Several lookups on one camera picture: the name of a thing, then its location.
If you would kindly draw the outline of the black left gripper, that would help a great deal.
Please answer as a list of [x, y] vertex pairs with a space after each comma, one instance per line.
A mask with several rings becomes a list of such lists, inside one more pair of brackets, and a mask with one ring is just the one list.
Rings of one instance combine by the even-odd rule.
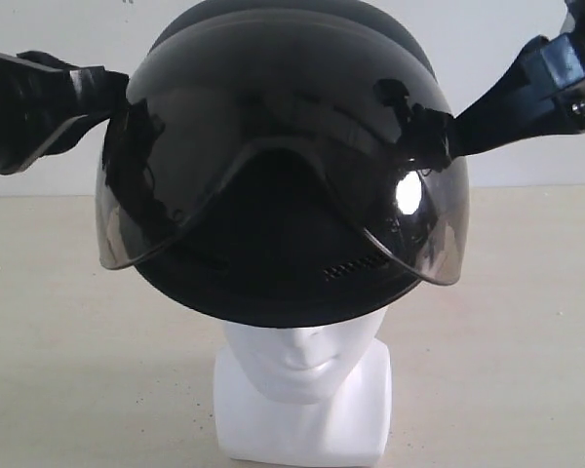
[[128, 82], [102, 65], [77, 66], [41, 51], [0, 53], [0, 175], [74, 148], [124, 105]]

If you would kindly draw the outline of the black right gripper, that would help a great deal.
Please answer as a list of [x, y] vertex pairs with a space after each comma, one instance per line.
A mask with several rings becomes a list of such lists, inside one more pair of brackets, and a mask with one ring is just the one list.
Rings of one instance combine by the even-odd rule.
[[585, 133], [585, 1], [567, 1], [557, 36], [528, 41], [451, 127], [452, 159], [518, 141]]

